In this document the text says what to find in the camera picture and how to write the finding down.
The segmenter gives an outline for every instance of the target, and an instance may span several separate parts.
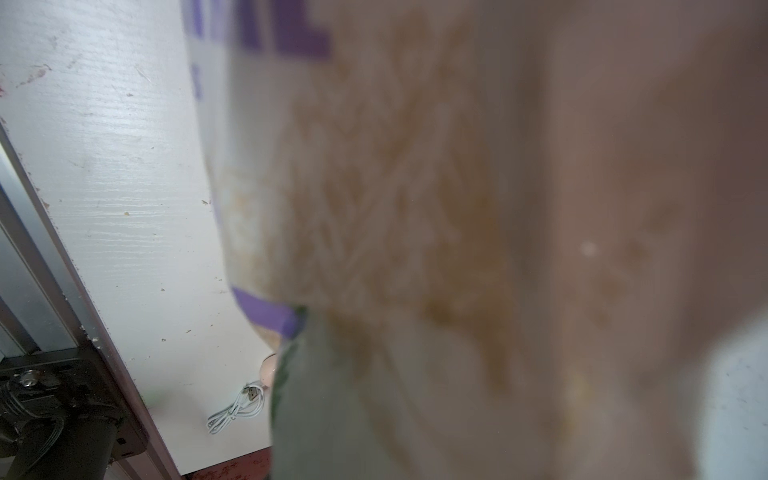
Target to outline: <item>purple stripe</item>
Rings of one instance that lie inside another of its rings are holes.
[[[195,100],[200,101],[203,99],[203,88],[200,86],[200,67],[193,63],[190,71],[192,73],[192,92]]]
[[[214,41],[225,42],[229,40],[230,19],[227,14],[227,6],[222,5],[224,0],[210,0],[210,37]]]
[[[330,57],[328,32],[310,27],[304,0],[272,0],[272,17],[279,53],[309,58]]]
[[[232,292],[237,304],[252,323],[274,330],[289,339],[298,333],[299,323],[289,306],[258,299],[236,286],[232,287]]]
[[[251,0],[239,0],[236,5],[235,16],[240,23],[240,46],[246,50],[261,51],[261,33],[259,32],[259,21],[257,19],[257,10],[253,7]]]
[[[203,6],[200,0],[182,0],[181,11],[184,16],[184,31],[187,35],[203,37]]]

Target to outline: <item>red surface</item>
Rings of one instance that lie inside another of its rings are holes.
[[[270,472],[272,449],[243,455],[234,460],[189,474],[190,480],[263,480]]]

